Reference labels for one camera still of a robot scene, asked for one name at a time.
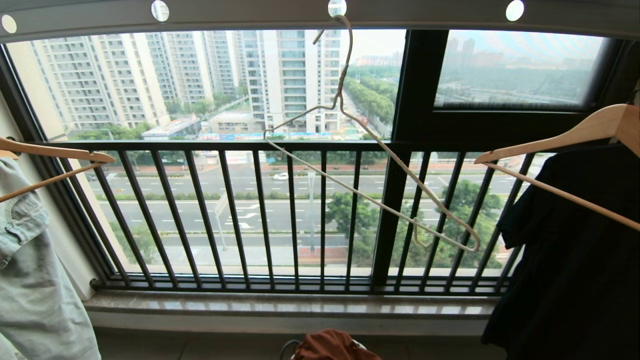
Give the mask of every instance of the black clothing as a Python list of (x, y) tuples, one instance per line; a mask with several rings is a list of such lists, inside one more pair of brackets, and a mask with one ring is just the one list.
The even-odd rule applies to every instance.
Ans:
[[(640, 218), (640, 159), (622, 145), (556, 154), (536, 179)], [(526, 246), (483, 343), (508, 359), (639, 358), (640, 232), (533, 185), (498, 227)]]

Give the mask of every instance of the light blue jeans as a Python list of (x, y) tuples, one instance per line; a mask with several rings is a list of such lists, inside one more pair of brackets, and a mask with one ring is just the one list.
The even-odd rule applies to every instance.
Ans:
[[(0, 158), (0, 193), (28, 186)], [(35, 192), (0, 202), (0, 359), (96, 360), (93, 327), (53, 251)]]

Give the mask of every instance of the metal hanger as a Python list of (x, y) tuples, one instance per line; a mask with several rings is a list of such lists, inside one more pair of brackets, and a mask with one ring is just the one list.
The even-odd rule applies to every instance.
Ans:
[(116, 159), (114, 159), (112, 156), (104, 154), (103, 152), (88, 152), (86, 150), (65, 149), (63, 147), (34, 145), (30, 143), (22, 143), (5, 138), (0, 138), (0, 157), (11, 157), (13, 159), (17, 159), (18, 157), (14, 154), (14, 152), (25, 152), (32, 155), (54, 156), (56, 158), (88, 160), (92, 161), (92, 163), (85, 167), (81, 167), (70, 172), (65, 172), (64, 174), (54, 176), (50, 179), (40, 181), (39, 183), (35, 183), (20, 190), (3, 195), (0, 197), (0, 202), (9, 200), (18, 195), (22, 195), (23, 193), (30, 192), (31, 190), (47, 186), (49, 184), (55, 183), (56, 181), (66, 179), (70, 176), (74, 176), (95, 167), (99, 167), (102, 164), (112, 163), (116, 161)]
[[(363, 198), (367, 199), (369, 202), (377, 205), (379, 208), (387, 210), (388, 212), (396, 215), (399, 218), (402, 218), (403, 220), (411, 223), (414, 225), (414, 232), (413, 232), (413, 240), (418, 243), (421, 246), (424, 246), (424, 244), (422, 244), (420, 241), (417, 240), (417, 228), (421, 228), (425, 231), (427, 231), (430, 234), (433, 234), (437, 237), (439, 237), (440, 239), (450, 243), (451, 245), (464, 250), (464, 251), (469, 251), (469, 252), (477, 252), (478, 249), (480, 248), (480, 237), (478, 236), (478, 234), (476, 233), (476, 231), (469, 226), (466, 222), (464, 222), (463, 220), (461, 220), (460, 218), (456, 217), (455, 215), (453, 215), (441, 202), (440, 199), (438, 198), (438, 196), (433, 193), (433, 191), (426, 186), (422, 181), (420, 181), (420, 179), (402, 162), (402, 160), (400, 160), (400, 158), (398, 158), (398, 156), (391, 151), (391, 149), (389, 149), (383, 142), (382, 140), (380, 140), (360, 119), (358, 119), (357, 117), (347, 113), (346, 111), (344, 111), (344, 100), (342, 98), (342, 86), (344, 84), (344, 78), (347, 75), (347, 69), (349, 68), (349, 59), (351, 58), (351, 49), (353, 47), (353, 28), (351, 27), (351, 23), (349, 22), (349, 20), (343, 16), (343, 15), (334, 15), (333, 18), (335, 20), (341, 21), (344, 23), (344, 25), (347, 27), (347, 30), (349, 31), (349, 51), (347, 52), (347, 58), (346, 58), (346, 63), (344, 65), (344, 68), (342, 68), (342, 73), (340, 74), (340, 79), (338, 81), (338, 90), (337, 93), (333, 96), (333, 103), (331, 106), (326, 106), (326, 105), (318, 105), (318, 106), (314, 106), (311, 109), (308, 109), (306, 111), (304, 111), (303, 113), (300, 113), (298, 115), (296, 115), (295, 117), (287, 120), (286, 122), (283, 122), (282, 124), (273, 127), (271, 129), (266, 129), (263, 132), (262, 138), (264, 139), (264, 141), (266, 141), (268, 144), (270, 144), (271, 146), (273, 146), (274, 148), (278, 149), (280, 152), (282, 152), (283, 154), (296, 159), (298, 161), (300, 161), (301, 163), (305, 164), (306, 166), (308, 166), (309, 168), (315, 170), (318, 174), (331, 179), (333, 181), (335, 181), (336, 183), (342, 185), (343, 187), (345, 187), (347, 190), (349, 190), (352, 193), (356, 193), (359, 196), (362, 196)], [(316, 36), (316, 39), (314, 40), (314, 44), (320, 39), (320, 37), (322, 36), (322, 34), (324, 33), (324, 30), (321, 30), (318, 35)], [(310, 163), (307, 163), (306, 161), (300, 159), (299, 157), (295, 156), (294, 154), (286, 151), (283, 147), (278, 146), (277, 144), (275, 144), (274, 142), (272, 142), (269, 138), (267, 138), (267, 133), (273, 133), (274, 130), (278, 129), (279, 127), (283, 127), (286, 126), (288, 124), (290, 124), (291, 122), (299, 119), (302, 116), (305, 116), (306, 114), (319, 110), (319, 109), (325, 109), (325, 110), (333, 110), (335, 109), (336, 105), (337, 105), (337, 101), (338, 99), (340, 99), (340, 112), (347, 116), (349, 119), (355, 121), (358, 125), (362, 126), (363, 129), (365, 129), (365, 131), (373, 138), (373, 140), (375, 140), (378, 145), (387, 153), (389, 154), (389, 156), (402, 168), (402, 170), (410, 177), (413, 179), (413, 181), (415, 181), (415, 183), (420, 187), (420, 189), (422, 189), (422, 191), (424, 193), (427, 194), (427, 196), (436, 204), (436, 207), (438, 209), (440, 209), (440, 211), (442, 211), (442, 213), (444, 213), (448, 218), (450, 218), (451, 220), (455, 221), (456, 223), (458, 223), (459, 225), (461, 225), (462, 227), (465, 228), (465, 230), (467, 230), (469, 232), (469, 234), (471, 235), (471, 237), (473, 237), (473, 239), (475, 239), (475, 244), (473, 247), (468, 247), (466, 245), (463, 245), (462, 243), (446, 236), (445, 234), (442, 233), (438, 233), (434, 230), (432, 230), (430, 227), (428, 227), (427, 225), (424, 225), (422, 223), (420, 223), (419, 221), (417, 221), (415, 218), (410, 218), (402, 213), (400, 213), (399, 211), (390, 208), (387, 205), (382, 204), (381, 202), (373, 199), (372, 197), (368, 196), (367, 194), (356, 190), (354, 188), (352, 188), (351, 186), (343, 183), (342, 181), (332, 177), (331, 175), (327, 174), (326, 172), (323, 172), (322, 170), (314, 167), (313, 165), (311, 165)]]
[(636, 156), (640, 157), (640, 108), (630, 104), (617, 104), (602, 108), (586, 117), (580, 124), (576, 125), (569, 131), (554, 136), (552, 138), (538, 140), (535, 142), (523, 143), (520, 145), (503, 147), (494, 151), (486, 152), (476, 158), (476, 164), (484, 164), (488, 167), (500, 170), (511, 176), (517, 177), (532, 185), (542, 188), (548, 192), (564, 197), (576, 204), (592, 209), (597, 213), (603, 214), (617, 222), (625, 224), (635, 230), (640, 231), (640, 224), (605, 209), (599, 205), (593, 204), (587, 200), (581, 199), (568, 192), (564, 192), (558, 188), (547, 185), (528, 176), (508, 170), (498, 166), (491, 161), (510, 156), (529, 154), (531, 152), (540, 152), (558, 147), (575, 145), (578, 143), (600, 140), (605, 138), (616, 138), (622, 144), (627, 146)]

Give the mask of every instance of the hazy sky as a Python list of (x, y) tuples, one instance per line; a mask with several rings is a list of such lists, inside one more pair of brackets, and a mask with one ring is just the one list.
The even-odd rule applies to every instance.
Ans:
[[(353, 31), (352, 60), (362, 55), (391, 55), (404, 51), (405, 30), (366, 29)], [(449, 38), (458, 39), (458, 50), (470, 38), (476, 41), (474, 52), (504, 53), (506, 57), (527, 56), (538, 61), (561, 61), (564, 58), (595, 58), (603, 38), (579, 35), (522, 33), (516, 31), (451, 30)], [(348, 46), (347, 31), (342, 45)]]

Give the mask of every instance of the car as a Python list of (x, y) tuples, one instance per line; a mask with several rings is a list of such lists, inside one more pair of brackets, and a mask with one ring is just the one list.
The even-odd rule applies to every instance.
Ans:
[(286, 172), (281, 172), (273, 176), (274, 180), (289, 180), (289, 175)]

